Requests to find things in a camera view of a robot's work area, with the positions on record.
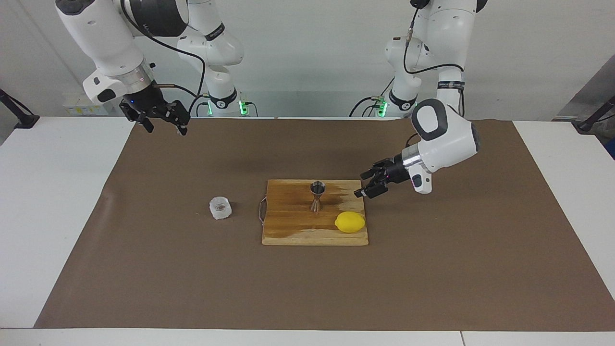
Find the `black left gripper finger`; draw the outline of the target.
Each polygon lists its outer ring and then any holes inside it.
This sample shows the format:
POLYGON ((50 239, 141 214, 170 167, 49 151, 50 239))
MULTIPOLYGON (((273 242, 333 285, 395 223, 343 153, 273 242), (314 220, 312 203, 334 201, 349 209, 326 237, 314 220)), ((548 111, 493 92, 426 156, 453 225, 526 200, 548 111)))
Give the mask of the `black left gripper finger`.
POLYGON ((360 179, 371 179, 372 177, 375 177, 379 173, 385 171, 387 166, 389 166, 389 160, 380 160, 378 162, 375 162, 374 164, 372 164, 371 168, 360 174, 360 179))
POLYGON ((388 191, 387 184, 385 182, 369 183, 367 186, 362 187, 354 191, 354 195, 357 198, 375 198, 388 191))

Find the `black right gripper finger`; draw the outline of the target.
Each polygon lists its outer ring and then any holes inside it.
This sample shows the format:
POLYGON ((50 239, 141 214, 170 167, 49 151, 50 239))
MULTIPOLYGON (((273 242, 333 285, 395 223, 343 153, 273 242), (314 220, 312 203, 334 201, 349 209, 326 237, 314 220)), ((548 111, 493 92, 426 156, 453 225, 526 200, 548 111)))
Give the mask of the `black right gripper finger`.
POLYGON ((187 125, 191 119, 190 113, 185 106, 179 101, 175 100, 165 104, 166 112, 163 116, 163 120, 173 124, 178 133, 182 136, 187 134, 187 125))
POLYGON ((144 112, 125 111, 125 117, 129 121, 141 125, 147 131, 147 133, 151 134, 154 130, 154 125, 144 112))

